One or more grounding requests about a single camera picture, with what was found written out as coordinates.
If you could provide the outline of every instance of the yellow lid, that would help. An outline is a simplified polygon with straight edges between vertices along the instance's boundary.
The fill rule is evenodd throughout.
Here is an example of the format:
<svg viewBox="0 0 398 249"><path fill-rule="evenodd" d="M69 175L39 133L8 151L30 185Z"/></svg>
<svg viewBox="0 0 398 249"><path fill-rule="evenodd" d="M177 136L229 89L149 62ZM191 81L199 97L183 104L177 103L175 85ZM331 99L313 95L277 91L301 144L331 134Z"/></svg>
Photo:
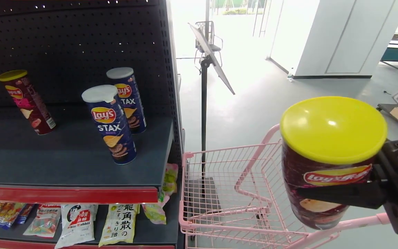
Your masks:
<svg viewBox="0 0 398 249"><path fill-rule="evenodd" d="M287 145L326 164L355 164L373 157L387 132L385 119L374 107L340 96L301 101L289 107L281 119Z"/></svg>
<svg viewBox="0 0 398 249"><path fill-rule="evenodd" d="M8 71L0 75L0 81L6 82L11 80L16 80L26 75L27 75L27 70Z"/></svg>

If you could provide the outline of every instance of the red shelf edge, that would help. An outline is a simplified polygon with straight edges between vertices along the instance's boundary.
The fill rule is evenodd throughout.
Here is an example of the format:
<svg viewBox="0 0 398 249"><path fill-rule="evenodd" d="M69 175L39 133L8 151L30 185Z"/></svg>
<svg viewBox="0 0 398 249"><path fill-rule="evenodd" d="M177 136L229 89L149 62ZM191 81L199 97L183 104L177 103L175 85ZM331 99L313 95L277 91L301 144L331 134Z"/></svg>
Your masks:
<svg viewBox="0 0 398 249"><path fill-rule="evenodd" d="M158 202L155 187L32 187L0 185L0 202L142 203Z"/></svg>
<svg viewBox="0 0 398 249"><path fill-rule="evenodd" d="M102 246L108 249L174 249L174 246L115 246L108 245ZM2 249L54 249L55 244L52 243L37 243L37 242L23 242L23 241L10 241L10 240L0 240L0 248ZM74 245L66 247L69 249L94 249L98 248L98 245Z"/></svg>

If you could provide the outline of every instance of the pegboard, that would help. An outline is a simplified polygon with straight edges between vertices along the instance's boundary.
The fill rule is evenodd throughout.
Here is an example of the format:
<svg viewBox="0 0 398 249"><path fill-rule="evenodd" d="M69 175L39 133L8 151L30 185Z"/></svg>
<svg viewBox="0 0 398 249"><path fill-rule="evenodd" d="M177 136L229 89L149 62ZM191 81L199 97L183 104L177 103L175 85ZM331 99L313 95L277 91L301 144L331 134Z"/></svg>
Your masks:
<svg viewBox="0 0 398 249"><path fill-rule="evenodd" d="M46 104L81 103L114 67L134 69L146 116L175 121L176 63L165 0L0 1L0 74L26 69ZM0 107L14 106L0 82Z"/></svg>

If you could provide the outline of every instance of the dark gray shelf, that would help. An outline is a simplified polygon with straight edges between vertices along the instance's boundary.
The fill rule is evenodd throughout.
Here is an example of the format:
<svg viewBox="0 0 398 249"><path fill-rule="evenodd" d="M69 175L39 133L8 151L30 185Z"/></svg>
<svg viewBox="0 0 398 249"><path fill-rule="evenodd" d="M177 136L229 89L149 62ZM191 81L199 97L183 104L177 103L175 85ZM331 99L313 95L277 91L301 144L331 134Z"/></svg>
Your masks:
<svg viewBox="0 0 398 249"><path fill-rule="evenodd" d="M141 213L136 216L136 226L134 241L132 245L175 245L178 242L179 231L179 197L178 193L171 196L169 202L164 206L165 215L167 216L167 225L155 225L150 222L141 209ZM97 245L102 236L105 219L108 213L108 205L100 205L95 221L95 240L83 244ZM54 243L58 241L62 228L61 224L55 233L53 239L41 238L38 236L22 235L30 223L35 218L36 209L32 210L25 224L19 224L11 227L9 230L0 228L0 239L10 241L25 241L39 243ZM115 245L130 245L128 243L118 243Z"/></svg>
<svg viewBox="0 0 398 249"><path fill-rule="evenodd" d="M117 165L87 107L49 110L58 126L43 136L24 118L0 119L0 184L161 186L173 141L172 118L147 118L147 130L133 135L136 159Z"/></svg>

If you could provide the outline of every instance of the dark blue chip can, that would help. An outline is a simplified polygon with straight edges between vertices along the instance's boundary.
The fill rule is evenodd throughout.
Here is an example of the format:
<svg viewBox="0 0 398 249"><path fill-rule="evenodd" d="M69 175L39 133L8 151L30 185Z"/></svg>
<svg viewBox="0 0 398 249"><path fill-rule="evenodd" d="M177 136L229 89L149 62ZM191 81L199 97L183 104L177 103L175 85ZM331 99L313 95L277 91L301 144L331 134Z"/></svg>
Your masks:
<svg viewBox="0 0 398 249"><path fill-rule="evenodd" d="M142 107L141 96L134 78L134 71L131 67L117 67L107 71L107 77L117 88L117 94L127 117L128 126L132 134L139 134L145 131L144 108Z"/></svg>
<svg viewBox="0 0 398 249"><path fill-rule="evenodd" d="M82 99L87 103L113 161L120 165L133 161L136 147L117 96L117 88L113 85L95 86L85 90Z"/></svg>

